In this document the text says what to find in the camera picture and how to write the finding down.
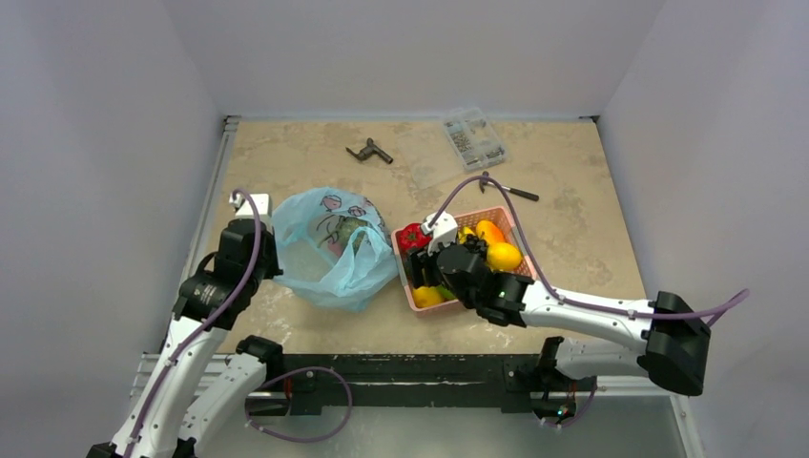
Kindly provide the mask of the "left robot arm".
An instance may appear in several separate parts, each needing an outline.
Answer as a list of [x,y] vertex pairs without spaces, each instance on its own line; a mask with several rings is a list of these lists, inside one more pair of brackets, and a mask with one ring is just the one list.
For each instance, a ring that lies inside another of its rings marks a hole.
[[271,390],[284,377],[282,347],[260,337],[239,345],[235,360],[207,386],[199,383],[219,345],[262,281],[280,275],[266,218],[233,219],[218,250],[179,288],[167,336],[128,419],[91,457],[198,457],[251,389]]

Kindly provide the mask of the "red apple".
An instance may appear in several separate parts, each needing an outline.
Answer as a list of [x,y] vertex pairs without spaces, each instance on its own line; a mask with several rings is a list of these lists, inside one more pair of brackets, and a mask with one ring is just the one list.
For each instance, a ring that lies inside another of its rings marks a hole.
[[395,233],[397,246],[402,254],[421,249],[431,242],[431,236],[422,229],[422,224],[413,222]]

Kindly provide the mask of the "yellow lemon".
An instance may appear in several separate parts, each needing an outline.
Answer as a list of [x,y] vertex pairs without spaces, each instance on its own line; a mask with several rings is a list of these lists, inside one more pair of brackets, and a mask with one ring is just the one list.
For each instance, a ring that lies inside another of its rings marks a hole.
[[487,264],[499,271],[513,271],[523,261],[522,252],[508,242],[495,242],[487,248]]

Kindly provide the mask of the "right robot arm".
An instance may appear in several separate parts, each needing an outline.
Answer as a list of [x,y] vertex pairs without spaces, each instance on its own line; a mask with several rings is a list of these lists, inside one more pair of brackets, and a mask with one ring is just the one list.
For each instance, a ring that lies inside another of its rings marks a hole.
[[442,286],[467,309],[499,326],[558,328],[586,342],[549,338],[535,366],[549,388],[598,376],[645,377],[670,392],[699,396],[712,331],[678,295],[618,300],[554,289],[542,281],[489,268],[481,251],[451,244],[404,262],[416,287]]

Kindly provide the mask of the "light blue plastic bag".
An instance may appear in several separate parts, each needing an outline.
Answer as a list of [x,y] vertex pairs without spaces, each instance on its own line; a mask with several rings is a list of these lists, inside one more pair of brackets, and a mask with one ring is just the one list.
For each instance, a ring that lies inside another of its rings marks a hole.
[[[368,222],[356,255],[337,240],[341,217]],[[283,270],[275,282],[317,307],[361,312],[397,275],[390,231],[364,196],[313,188],[282,202],[273,213],[273,225]]]

